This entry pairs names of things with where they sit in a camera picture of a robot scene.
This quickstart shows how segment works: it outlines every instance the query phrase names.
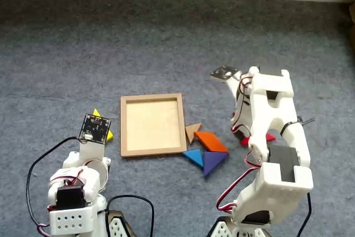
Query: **red wire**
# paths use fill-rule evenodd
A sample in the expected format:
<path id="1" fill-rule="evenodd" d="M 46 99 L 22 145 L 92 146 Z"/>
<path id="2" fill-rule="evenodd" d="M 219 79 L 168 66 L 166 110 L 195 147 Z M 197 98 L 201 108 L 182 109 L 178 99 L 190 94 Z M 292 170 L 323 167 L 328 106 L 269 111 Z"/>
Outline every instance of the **red wire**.
<path id="1" fill-rule="evenodd" d="M 256 164 L 256 163 L 253 163 L 253 162 L 250 162 L 250 161 L 248 160 L 248 157 L 249 157 L 249 155 L 251 154 L 252 150 L 253 150 L 253 149 L 250 148 L 250 149 L 248 150 L 248 152 L 245 154 L 245 156 L 244 156 L 244 162 L 245 162 L 246 164 L 248 164 L 248 165 L 253 166 L 253 167 L 261 168 L 261 165 Z"/>
<path id="2" fill-rule="evenodd" d="M 259 169 L 257 167 L 249 168 L 247 169 L 238 179 L 236 179 L 222 194 L 220 197 L 217 199 L 216 207 L 219 211 L 224 211 L 226 213 L 232 212 L 233 206 L 236 206 L 235 203 L 229 203 L 224 206 L 220 206 L 221 202 L 223 199 L 226 197 L 226 195 L 242 180 L 244 179 L 249 173 L 251 173 L 253 170 Z"/>
<path id="3" fill-rule="evenodd" d="M 81 170 L 79 171 L 78 175 L 75 177 L 75 179 L 72 180 L 72 182 L 70 183 L 70 185 L 73 185 L 73 184 L 75 184 L 75 183 L 77 182 L 77 180 L 78 180 L 78 178 L 79 178 L 79 175 L 80 175 L 82 172 L 83 172 L 83 170 L 81 169 Z"/>
<path id="4" fill-rule="evenodd" d="M 235 127 L 235 125 L 237 124 L 237 122 L 239 121 L 240 116 L 241 116 L 241 114 L 242 114 L 242 106 L 243 106 L 243 103 L 244 103 L 244 97 L 245 97 L 245 89 L 246 89 L 246 86 L 249 85 L 249 84 L 251 84 L 251 82 L 247 82 L 247 83 L 245 83 L 245 84 L 243 83 L 243 80 L 244 80 L 244 79 L 247 79 L 247 78 L 252 79 L 253 77 L 252 77 L 252 76 L 244 77 L 244 78 L 242 78 L 242 79 L 240 80 L 240 82 L 239 82 L 238 90 L 239 90 L 239 92 L 241 92 L 241 93 L 242 93 L 242 90 L 241 90 L 241 88 L 240 88 L 240 85 L 241 85 L 241 84 L 243 85 L 243 93 L 242 93 L 243 98 L 242 98 L 242 103 L 241 103 L 241 106 L 240 106 L 240 112 L 239 112 L 238 118 L 236 119 L 236 121 L 234 122 L 234 124 L 233 124 L 232 127 L 231 127 L 231 131 L 232 131 L 233 133 L 235 133 L 235 132 L 237 131 L 237 129 L 234 129 L 234 127 Z"/>

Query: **white robot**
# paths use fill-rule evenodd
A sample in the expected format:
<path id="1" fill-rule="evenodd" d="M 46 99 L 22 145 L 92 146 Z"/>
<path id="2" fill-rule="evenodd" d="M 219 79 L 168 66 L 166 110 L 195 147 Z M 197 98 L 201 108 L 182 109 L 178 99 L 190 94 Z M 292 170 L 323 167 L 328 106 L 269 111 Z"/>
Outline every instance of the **white robot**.
<path id="1" fill-rule="evenodd" d="M 297 117 L 290 74 L 285 69 L 270 72 L 251 67 L 242 73 L 223 66 L 211 76 L 227 83 L 236 99 L 231 130 L 239 138 L 249 137 L 245 162 L 251 168 L 219 197 L 217 208 L 230 216 L 217 220 L 208 236 L 269 236 L 264 229 L 282 222 L 313 188 L 310 153 L 303 131 L 303 124 L 308 122 Z M 269 129 L 280 132 L 287 145 L 267 144 Z M 220 206 L 223 198 L 250 172 L 256 173 L 254 181 L 232 203 Z M 309 194 L 308 204 L 311 207 Z"/>
<path id="2" fill-rule="evenodd" d="M 105 189 L 111 160 L 104 157 L 111 120 L 86 114 L 79 137 L 71 137 L 42 155 L 31 166 L 27 178 L 26 197 L 32 220 L 43 236 L 107 237 L 131 236 L 123 216 L 108 223 L 107 201 L 100 192 Z M 29 177 L 34 165 L 70 139 L 80 141 L 80 152 L 70 152 L 63 167 L 51 176 L 47 207 L 49 225 L 40 224 L 33 216 L 29 202 Z M 50 235 L 44 231 L 49 227 Z"/>

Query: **blue triangle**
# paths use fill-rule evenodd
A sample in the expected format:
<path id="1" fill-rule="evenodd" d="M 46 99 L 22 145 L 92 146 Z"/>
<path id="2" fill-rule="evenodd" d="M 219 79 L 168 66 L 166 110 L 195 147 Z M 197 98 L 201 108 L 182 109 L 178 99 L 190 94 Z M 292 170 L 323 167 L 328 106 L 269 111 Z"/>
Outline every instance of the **blue triangle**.
<path id="1" fill-rule="evenodd" d="M 204 162 L 202 161 L 201 151 L 199 149 L 183 152 L 183 155 L 188 159 L 192 160 L 194 163 L 200 167 L 204 167 Z"/>
<path id="2" fill-rule="evenodd" d="M 209 175 L 227 156 L 225 152 L 204 152 L 204 176 Z"/>

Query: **yellow triangle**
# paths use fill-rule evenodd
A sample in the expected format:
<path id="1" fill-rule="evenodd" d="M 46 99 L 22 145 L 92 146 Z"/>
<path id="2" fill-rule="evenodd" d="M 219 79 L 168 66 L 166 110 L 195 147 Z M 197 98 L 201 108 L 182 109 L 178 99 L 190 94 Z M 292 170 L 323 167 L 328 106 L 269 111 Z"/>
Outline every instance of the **yellow triangle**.
<path id="1" fill-rule="evenodd" d="M 100 113 L 98 112 L 98 110 L 97 110 L 96 108 L 94 109 L 93 115 L 94 115 L 94 116 L 97 116 L 97 117 L 101 117 Z M 112 132 L 109 130 L 109 134 L 107 135 L 106 142 L 111 141 L 112 139 L 113 139 L 113 134 L 112 134 Z"/>
<path id="2" fill-rule="evenodd" d="M 185 127 L 186 135 L 190 144 L 194 140 L 194 132 L 198 131 L 201 126 L 202 123 L 196 123 Z"/>

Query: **white 3d-printed part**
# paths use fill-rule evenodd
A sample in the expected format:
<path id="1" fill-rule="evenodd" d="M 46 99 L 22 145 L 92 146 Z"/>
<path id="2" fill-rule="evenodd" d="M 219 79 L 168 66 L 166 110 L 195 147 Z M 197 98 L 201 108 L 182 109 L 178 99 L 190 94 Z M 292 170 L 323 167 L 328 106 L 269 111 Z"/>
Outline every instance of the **white 3d-printed part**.
<path id="1" fill-rule="evenodd" d="M 110 235 L 111 237 L 128 237 L 120 219 L 114 218 L 111 221 Z"/>
<path id="2" fill-rule="evenodd" d="M 232 234 L 229 231 L 227 224 L 224 221 L 220 221 L 217 223 L 211 237 L 232 237 Z"/>
<path id="3" fill-rule="evenodd" d="M 97 212 L 94 206 L 49 212 L 52 235 L 87 233 L 94 230 Z"/>

